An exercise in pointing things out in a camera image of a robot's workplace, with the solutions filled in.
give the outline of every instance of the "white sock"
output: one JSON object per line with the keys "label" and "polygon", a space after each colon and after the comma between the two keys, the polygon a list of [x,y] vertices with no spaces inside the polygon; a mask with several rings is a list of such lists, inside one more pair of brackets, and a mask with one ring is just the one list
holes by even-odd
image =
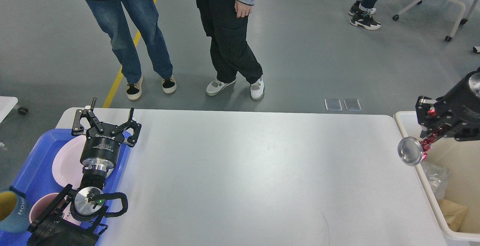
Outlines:
{"label": "white sock", "polygon": [[365,8],[361,3],[358,6],[362,12],[370,12],[372,9],[371,8]]}

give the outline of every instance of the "chair wheel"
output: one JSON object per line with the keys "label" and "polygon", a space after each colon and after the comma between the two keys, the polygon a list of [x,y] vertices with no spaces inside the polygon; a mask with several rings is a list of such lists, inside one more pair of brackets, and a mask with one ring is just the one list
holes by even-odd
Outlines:
{"label": "chair wheel", "polygon": [[19,113],[19,114],[22,114],[22,115],[26,115],[28,112],[29,112],[29,110],[26,109],[25,107],[20,107],[20,108],[18,109],[18,113]]}

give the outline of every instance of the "yellow floor line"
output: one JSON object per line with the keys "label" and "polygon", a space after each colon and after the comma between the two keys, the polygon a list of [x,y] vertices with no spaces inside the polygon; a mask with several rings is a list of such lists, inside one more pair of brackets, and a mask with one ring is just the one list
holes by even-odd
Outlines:
{"label": "yellow floor line", "polygon": [[[137,31],[137,34],[135,35],[135,38],[133,39],[133,43],[135,47],[137,47],[138,42],[140,41],[140,31]],[[108,95],[106,96],[105,102],[103,102],[103,108],[109,108],[110,105],[112,104],[113,97],[115,96],[115,93],[117,92],[120,82],[122,81],[122,68],[117,73],[117,77],[115,77],[115,80],[113,81],[113,85],[110,88],[110,91],[108,92]]]}

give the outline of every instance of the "mug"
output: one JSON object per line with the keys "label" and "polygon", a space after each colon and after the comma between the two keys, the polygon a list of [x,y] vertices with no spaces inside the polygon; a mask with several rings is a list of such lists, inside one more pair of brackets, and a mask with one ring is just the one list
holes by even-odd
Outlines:
{"label": "mug", "polygon": [[[38,216],[40,216],[40,214],[48,207],[48,205],[50,205],[50,203],[55,199],[55,197],[57,197],[57,195],[58,193],[49,193],[47,195],[44,195],[31,207],[30,213],[28,215],[30,223],[33,223],[33,221]],[[73,218],[72,213],[70,212],[70,205],[71,203],[68,204],[68,206],[63,211],[62,218],[68,222],[71,222],[72,224],[80,225],[81,222]]]}
{"label": "mug", "polygon": [[0,230],[11,233],[27,231],[30,209],[31,205],[25,195],[13,187],[9,191],[0,192]]}

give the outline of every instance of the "metal lid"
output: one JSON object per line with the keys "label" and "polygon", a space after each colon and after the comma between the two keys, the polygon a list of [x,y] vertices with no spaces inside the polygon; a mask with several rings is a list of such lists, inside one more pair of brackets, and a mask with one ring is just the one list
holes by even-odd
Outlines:
{"label": "metal lid", "polygon": [[403,138],[397,147],[398,155],[405,164],[417,165],[423,159],[423,148],[418,140],[411,136]]}
{"label": "metal lid", "polygon": [[79,214],[84,216],[92,215],[102,208],[98,201],[89,202],[89,198],[93,195],[100,195],[103,191],[96,187],[86,187],[80,190],[75,196],[73,205]]}
{"label": "metal lid", "polygon": [[468,79],[468,86],[472,90],[472,92],[480,98],[480,73],[474,73],[469,79]]}

